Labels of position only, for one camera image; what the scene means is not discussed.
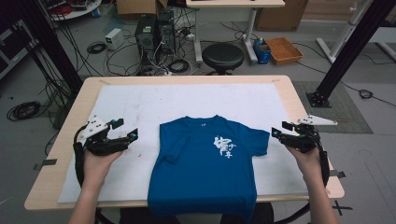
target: green mat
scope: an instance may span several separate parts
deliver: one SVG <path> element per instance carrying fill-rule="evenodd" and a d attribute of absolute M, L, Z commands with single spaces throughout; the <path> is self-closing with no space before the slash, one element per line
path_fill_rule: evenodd
<path fill-rule="evenodd" d="M 319 84 L 319 82 L 293 82 L 306 113 L 338 122 L 338 125 L 335 126 L 315 126 L 320 133 L 373 133 L 341 84 L 334 89 L 329 97 L 331 108 L 312 107 L 305 94 L 314 92 Z"/>

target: white paper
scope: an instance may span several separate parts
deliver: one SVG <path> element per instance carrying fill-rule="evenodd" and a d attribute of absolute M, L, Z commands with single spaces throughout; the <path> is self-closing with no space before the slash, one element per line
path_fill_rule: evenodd
<path fill-rule="evenodd" d="M 139 138 L 111 166 L 99 202 L 146 200 L 149 179 L 160 149 L 159 125 L 189 116 L 215 115 L 253 129 L 282 130 L 288 121 L 274 84 L 190 84 L 104 86 L 92 110 L 103 121 L 124 119 L 109 138 L 138 128 Z M 71 160 L 59 203 L 73 203 L 79 185 Z M 253 158 L 258 195 L 307 193 L 295 159 L 270 137 L 268 154 Z"/>

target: blue t-shirt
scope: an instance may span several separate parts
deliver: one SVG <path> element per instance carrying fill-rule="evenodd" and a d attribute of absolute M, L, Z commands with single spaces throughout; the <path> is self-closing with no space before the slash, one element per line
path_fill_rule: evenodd
<path fill-rule="evenodd" d="M 257 200 L 251 159 L 267 153 L 268 138 L 220 116 L 161 124 L 148 208 L 160 217 L 229 214 L 249 223 Z"/>

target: wooden table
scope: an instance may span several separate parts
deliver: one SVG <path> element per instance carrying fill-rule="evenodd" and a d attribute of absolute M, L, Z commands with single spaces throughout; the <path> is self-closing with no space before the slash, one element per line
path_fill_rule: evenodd
<path fill-rule="evenodd" d="M 247 33 L 243 35 L 244 45 L 250 59 L 250 64 L 257 63 L 257 57 L 250 42 L 254 21 L 258 7 L 283 7 L 283 0 L 216 0 L 191 1 L 186 0 L 188 7 L 197 8 L 195 11 L 195 60 L 202 62 L 199 22 L 202 21 L 248 21 Z"/>
<path fill-rule="evenodd" d="M 286 76 L 195 76 L 195 77 L 90 77 L 85 80 L 69 115 L 64 122 L 48 160 L 56 159 L 55 165 L 43 166 L 25 202 L 28 210 L 73 208 L 73 203 L 58 203 L 68 165 L 73 157 L 73 138 L 77 129 L 86 124 L 98 93 L 105 85 L 170 85 L 170 84 L 219 84 L 219 83 L 273 83 L 289 116 L 296 122 L 306 115 L 304 107 Z M 330 198 L 342 198 L 344 190 L 337 177 L 330 177 L 327 187 Z M 260 202 L 307 200 L 307 195 L 259 196 Z M 99 203 L 101 207 L 147 206 L 146 201 Z"/>

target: shirt sleeve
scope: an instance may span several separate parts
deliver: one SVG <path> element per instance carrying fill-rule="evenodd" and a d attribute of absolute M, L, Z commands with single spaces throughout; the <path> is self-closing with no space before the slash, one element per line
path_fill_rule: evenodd
<path fill-rule="evenodd" d="M 243 124 L 238 124 L 238 134 L 251 156 L 263 156 L 267 154 L 270 136 L 268 132 L 251 129 Z"/>
<path fill-rule="evenodd" d="M 176 134 L 165 124 L 160 125 L 160 155 L 159 157 L 175 163 L 182 148 L 189 141 L 188 136 Z"/>

